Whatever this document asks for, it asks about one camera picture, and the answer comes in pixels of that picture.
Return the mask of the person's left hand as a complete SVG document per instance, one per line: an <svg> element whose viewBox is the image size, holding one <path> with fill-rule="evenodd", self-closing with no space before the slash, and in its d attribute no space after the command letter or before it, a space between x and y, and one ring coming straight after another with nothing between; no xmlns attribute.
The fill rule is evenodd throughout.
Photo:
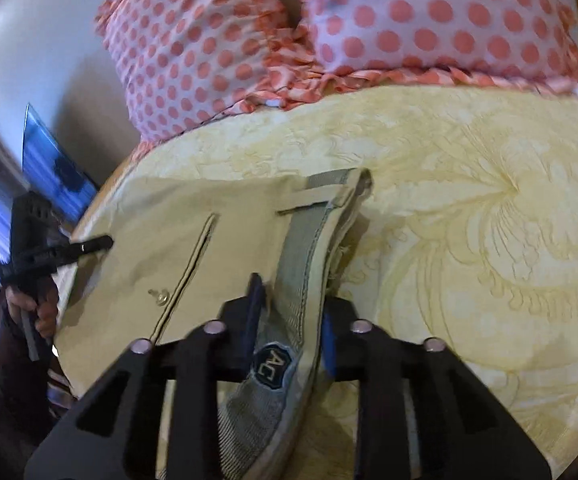
<svg viewBox="0 0 578 480"><path fill-rule="evenodd" d="M54 337L58 326L59 292L52 278L42 278L37 283L37 298L33 299L16 286L6 288L7 307L12 320L21 324L21 313L37 316L35 328L39 335L49 339Z"/></svg>

